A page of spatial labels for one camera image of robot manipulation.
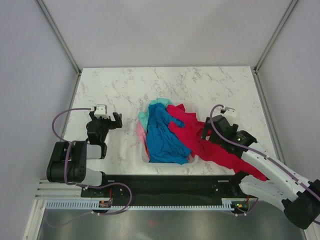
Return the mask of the right aluminium frame post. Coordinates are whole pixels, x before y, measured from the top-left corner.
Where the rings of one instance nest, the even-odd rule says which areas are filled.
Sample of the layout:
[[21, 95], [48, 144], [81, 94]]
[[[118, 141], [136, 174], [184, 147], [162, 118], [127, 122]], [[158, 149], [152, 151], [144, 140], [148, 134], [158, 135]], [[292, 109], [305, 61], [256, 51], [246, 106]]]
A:
[[251, 70], [254, 75], [258, 74], [258, 71], [262, 67], [263, 63], [265, 62], [269, 52], [271, 51], [273, 45], [276, 43], [278, 37], [280, 36], [281, 32], [283, 31], [284, 27], [286, 26], [287, 22], [289, 21], [289, 18], [291, 17], [293, 11], [299, 4], [300, 0], [290, 0], [288, 6], [286, 7], [284, 13], [282, 14], [278, 24], [276, 25], [274, 31], [272, 32], [272, 35], [270, 39], [268, 40], [262, 54], [260, 55], [257, 63], [255, 66], [251, 67]]

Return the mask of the left aluminium frame post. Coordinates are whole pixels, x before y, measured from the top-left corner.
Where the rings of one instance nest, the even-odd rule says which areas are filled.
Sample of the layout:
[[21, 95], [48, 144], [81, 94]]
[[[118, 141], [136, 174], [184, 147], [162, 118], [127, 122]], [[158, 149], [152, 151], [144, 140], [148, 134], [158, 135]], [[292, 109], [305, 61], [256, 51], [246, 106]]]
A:
[[81, 75], [82, 70], [77, 64], [68, 44], [66, 43], [61, 31], [58, 28], [58, 25], [56, 24], [52, 14], [50, 13], [49, 8], [47, 7], [44, 0], [35, 0], [34, 1], [36, 5], [38, 6], [39, 10], [41, 11], [44, 19], [48, 23], [53, 35], [55, 36], [58, 44], [60, 45], [61, 49], [63, 50], [65, 56], [67, 57], [69, 63], [71, 64], [73, 70], [76, 72], [78, 76]]

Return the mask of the teal t shirt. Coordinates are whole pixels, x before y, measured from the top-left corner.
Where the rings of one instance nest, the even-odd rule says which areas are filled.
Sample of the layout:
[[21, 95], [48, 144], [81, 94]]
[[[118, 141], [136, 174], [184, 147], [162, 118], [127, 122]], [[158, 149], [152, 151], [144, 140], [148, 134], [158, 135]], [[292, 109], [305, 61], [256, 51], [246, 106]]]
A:
[[142, 111], [138, 114], [138, 119], [144, 129], [147, 132], [149, 121], [149, 105], [163, 104], [165, 107], [172, 105], [173, 102], [167, 98], [157, 98], [155, 100], [147, 101], [142, 105]]

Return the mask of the red t shirt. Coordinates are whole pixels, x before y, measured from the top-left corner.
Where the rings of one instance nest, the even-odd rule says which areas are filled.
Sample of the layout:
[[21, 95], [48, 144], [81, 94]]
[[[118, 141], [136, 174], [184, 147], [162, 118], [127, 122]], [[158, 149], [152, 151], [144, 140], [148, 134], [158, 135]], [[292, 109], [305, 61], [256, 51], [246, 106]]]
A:
[[197, 120], [196, 113], [186, 112], [183, 104], [177, 106], [169, 104], [166, 107], [166, 111], [170, 116], [184, 123], [184, 127], [182, 127], [171, 121], [168, 128], [191, 150], [193, 157], [197, 155], [204, 161], [214, 162], [220, 166], [234, 170], [235, 173], [243, 171], [261, 181], [265, 182], [267, 180], [267, 177], [254, 166], [234, 154], [228, 153], [220, 145], [201, 139], [205, 123]]

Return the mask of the aluminium frame post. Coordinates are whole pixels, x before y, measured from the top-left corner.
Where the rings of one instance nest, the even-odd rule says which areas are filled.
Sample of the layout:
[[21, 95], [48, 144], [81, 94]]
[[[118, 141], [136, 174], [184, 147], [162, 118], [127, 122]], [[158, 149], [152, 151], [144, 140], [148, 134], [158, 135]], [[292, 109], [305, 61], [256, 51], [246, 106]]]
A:
[[67, 57], [69, 63], [71, 64], [73, 70], [76, 72], [78, 76], [81, 75], [82, 70], [77, 64], [68, 44], [66, 43], [61, 31], [58, 28], [58, 25], [56, 24], [52, 14], [50, 13], [49, 8], [47, 7], [44, 0], [35, 0], [34, 1], [36, 5], [38, 6], [39, 10], [41, 11], [44, 19], [48, 23], [53, 35], [55, 36], [58, 44], [60, 45], [61, 49], [63, 50], [65, 56]]
[[258, 74], [258, 71], [262, 67], [263, 63], [265, 62], [269, 52], [271, 51], [273, 45], [276, 43], [278, 37], [280, 36], [281, 32], [283, 31], [284, 27], [286, 26], [287, 22], [289, 21], [289, 18], [291, 17], [293, 11], [299, 4], [300, 0], [290, 0], [288, 6], [286, 7], [284, 13], [282, 14], [278, 24], [276, 25], [274, 31], [272, 32], [272, 35], [270, 39], [268, 40], [262, 54], [260, 55], [257, 63], [255, 66], [251, 67], [251, 70], [254, 75]]

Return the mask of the blue t shirt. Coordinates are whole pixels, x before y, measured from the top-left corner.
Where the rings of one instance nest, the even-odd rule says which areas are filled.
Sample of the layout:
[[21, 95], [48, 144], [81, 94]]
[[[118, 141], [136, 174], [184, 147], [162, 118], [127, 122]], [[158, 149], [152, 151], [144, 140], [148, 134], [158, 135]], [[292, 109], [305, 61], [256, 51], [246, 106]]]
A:
[[191, 150], [187, 148], [169, 129], [169, 124], [183, 128], [185, 124], [171, 116], [162, 103], [148, 106], [146, 146], [151, 163], [179, 164], [188, 163]]

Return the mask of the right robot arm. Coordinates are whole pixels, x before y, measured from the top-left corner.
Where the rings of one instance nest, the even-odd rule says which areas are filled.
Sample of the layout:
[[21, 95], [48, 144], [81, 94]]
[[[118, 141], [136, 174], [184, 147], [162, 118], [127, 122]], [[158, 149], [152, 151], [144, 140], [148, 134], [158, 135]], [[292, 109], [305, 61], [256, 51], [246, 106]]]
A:
[[206, 118], [202, 138], [265, 176], [260, 180], [256, 173], [240, 166], [240, 178], [229, 184], [233, 196], [255, 196], [280, 209], [303, 230], [320, 223], [319, 179], [312, 181], [273, 159], [254, 136], [239, 130], [237, 124], [230, 124], [222, 114]]

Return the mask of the white plastic laundry basket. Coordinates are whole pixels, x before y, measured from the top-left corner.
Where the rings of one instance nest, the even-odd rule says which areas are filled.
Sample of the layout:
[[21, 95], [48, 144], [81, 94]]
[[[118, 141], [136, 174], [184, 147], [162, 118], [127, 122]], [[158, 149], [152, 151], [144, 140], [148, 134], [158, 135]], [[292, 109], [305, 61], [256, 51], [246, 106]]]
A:
[[[187, 113], [196, 113], [198, 115], [199, 110], [198, 107], [191, 101], [187, 100], [175, 100], [173, 101], [173, 105], [180, 105], [183, 104], [185, 111]], [[148, 154], [146, 153], [145, 150], [145, 145], [144, 142], [140, 140], [140, 137], [138, 137], [139, 144], [138, 144], [138, 158], [140, 162], [145, 165], [145, 166], [150, 166], [150, 167], [171, 167], [171, 168], [180, 168], [180, 167], [191, 167], [194, 166], [198, 163], [199, 161], [199, 156], [195, 155], [192, 157], [191, 155], [188, 156], [188, 162], [185, 164], [178, 164], [178, 163], [163, 163], [163, 162], [150, 162], [150, 159], [148, 157]]]

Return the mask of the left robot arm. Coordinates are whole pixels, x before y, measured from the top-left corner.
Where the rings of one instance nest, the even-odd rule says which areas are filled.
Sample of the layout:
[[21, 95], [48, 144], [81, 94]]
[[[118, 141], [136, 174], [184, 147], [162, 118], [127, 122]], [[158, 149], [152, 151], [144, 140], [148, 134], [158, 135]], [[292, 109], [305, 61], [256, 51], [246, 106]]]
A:
[[46, 177], [50, 183], [92, 188], [99, 197], [109, 193], [110, 185], [103, 180], [104, 173], [87, 168], [87, 160], [106, 157], [108, 147], [105, 140], [109, 131], [123, 126], [122, 114], [113, 112], [112, 115], [114, 120], [106, 113], [91, 110], [91, 121], [85, 126], [86, 140], [61, 140], [55, 143], [46, 169]]

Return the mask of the pink t shirt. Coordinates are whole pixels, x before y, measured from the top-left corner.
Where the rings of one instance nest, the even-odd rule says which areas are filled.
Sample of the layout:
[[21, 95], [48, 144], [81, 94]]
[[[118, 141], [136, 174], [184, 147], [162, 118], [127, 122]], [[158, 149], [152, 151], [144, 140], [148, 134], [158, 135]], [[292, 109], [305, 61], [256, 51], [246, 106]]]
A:
[[144, 130], [140, 121], [138, 121], [137, 125], [136, 125], [136, 134], [137, 134], [140, 142], [143, 144], [146, 154], [148, 155], [149, 151], [148, 151], [148, 147], [147, 147], [147, 136], [146, 136], [145, 130]]

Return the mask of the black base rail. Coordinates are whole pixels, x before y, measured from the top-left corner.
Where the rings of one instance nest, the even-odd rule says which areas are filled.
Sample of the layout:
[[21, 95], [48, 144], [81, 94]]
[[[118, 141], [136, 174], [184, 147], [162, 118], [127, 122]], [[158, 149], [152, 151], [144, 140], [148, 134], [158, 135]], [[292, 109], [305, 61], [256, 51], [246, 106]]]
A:
[[126, 204], [212, 204], [224, 199], [246, 199], [239, 187], [245, 173], [235, 175], [107, 175], [106, 188], [85, 189], [83, 198], [107, 198]]

